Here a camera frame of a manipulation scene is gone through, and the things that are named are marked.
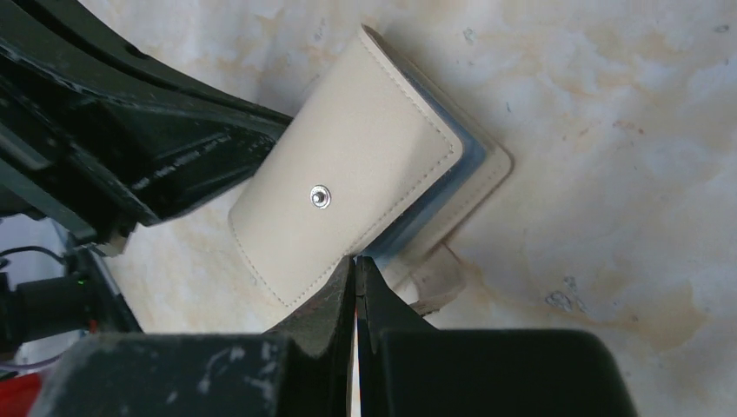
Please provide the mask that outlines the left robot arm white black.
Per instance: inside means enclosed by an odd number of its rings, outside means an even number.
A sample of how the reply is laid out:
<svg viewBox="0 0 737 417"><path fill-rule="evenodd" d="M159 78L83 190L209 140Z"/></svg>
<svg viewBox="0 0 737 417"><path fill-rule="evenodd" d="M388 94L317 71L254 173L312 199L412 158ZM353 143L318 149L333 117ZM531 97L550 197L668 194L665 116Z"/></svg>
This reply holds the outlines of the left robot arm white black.
<svg viewBox="0 0 737 417"><path fill-rule="evenodd" d="M103 315L89 251L250 178L290 117L139 51L77 1L1 4L1 214L70 235L64 273L1 286L1 348Z"/></svg>

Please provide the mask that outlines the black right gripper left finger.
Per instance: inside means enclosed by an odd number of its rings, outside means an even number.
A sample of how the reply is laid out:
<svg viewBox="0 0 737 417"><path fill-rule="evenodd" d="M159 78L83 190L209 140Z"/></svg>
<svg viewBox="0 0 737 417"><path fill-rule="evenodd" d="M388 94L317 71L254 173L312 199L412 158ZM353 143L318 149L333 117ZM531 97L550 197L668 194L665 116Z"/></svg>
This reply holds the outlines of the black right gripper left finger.
<svg viewBox="0 0 737 417"><path fill-rule="evenodd" d="M35 416L348 416L355 261L261 334L113 334L76 343Z"/></svg>

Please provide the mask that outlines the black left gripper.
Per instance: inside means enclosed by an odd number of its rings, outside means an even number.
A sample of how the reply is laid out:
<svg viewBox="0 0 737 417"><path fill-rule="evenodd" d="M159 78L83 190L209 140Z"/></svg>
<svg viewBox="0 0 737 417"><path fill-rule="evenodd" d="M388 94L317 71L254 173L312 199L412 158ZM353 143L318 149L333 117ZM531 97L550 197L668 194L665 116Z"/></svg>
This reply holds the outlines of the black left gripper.
<svg viewBox="0 0 737 417"><path fill-rule="evenodd" d="M63 40L1 43L1 212L122 254L135 224L251 177L290 116L142 53L78 1L14 1Z"/></svg>

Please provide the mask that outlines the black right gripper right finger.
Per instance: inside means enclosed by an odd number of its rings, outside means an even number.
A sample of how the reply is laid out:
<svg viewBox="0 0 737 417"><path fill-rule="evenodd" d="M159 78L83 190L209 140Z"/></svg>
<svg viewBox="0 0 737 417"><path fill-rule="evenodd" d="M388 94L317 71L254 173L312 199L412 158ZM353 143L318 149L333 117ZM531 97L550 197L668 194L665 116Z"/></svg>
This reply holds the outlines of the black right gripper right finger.
<svg viewBox="0 0 737 417"><path fill-rule="evenodd" d="M356 260L365 416L633 416L614 357L566 329L440 330Z"/></svg>

